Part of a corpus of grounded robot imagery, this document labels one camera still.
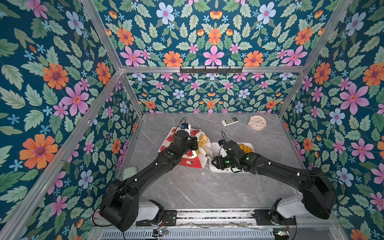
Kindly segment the yellow fake croissant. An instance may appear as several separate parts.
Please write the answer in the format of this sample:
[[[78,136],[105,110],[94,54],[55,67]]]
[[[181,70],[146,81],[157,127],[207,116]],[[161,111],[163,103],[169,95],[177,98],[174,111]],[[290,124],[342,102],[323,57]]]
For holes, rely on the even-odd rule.
[[[239,147],[241,150],[244,151],[245,154],[248,154],[248,153],[252,153],[253,152],[253,149],[251,147],[248,147],[247,145],[245,144],[239,144]]]

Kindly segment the long twisted fake bread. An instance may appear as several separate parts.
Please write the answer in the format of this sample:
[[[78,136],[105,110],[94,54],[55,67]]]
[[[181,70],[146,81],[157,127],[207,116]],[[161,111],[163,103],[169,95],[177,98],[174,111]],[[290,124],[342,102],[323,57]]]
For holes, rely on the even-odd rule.
[[[199,132],[196,134],[197,140],[198,140],[198,146],[200,148],[204,148],[207,145],[208,138],[205,133]]]

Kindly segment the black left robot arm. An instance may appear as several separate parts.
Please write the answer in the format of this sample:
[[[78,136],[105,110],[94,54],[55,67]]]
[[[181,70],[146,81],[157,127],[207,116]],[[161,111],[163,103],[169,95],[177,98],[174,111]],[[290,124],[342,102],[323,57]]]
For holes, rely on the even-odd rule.
[[[180,130],[174,141],[158,153],[156,159],[143,170],[126,180],[115,180],[107,189],[99,214],[110,224],[124,232],[139,216],[140,197],[162,175],[170,172],[189,151],[198,149],[198,138]]]

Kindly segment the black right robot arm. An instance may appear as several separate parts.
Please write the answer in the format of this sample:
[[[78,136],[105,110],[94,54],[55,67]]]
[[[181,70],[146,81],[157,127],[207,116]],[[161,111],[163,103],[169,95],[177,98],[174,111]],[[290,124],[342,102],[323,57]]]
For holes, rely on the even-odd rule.
[[[266,176],[299,191],[299,195],[275,201],[270,209],[270,219],[274,222],[306,214],[323,220],[330,217],[337,191],[322,171],[298,169],[274,162],[234,141],[220,140],[205,150],[212,166],[220,171],[230,169],[236,174]]]

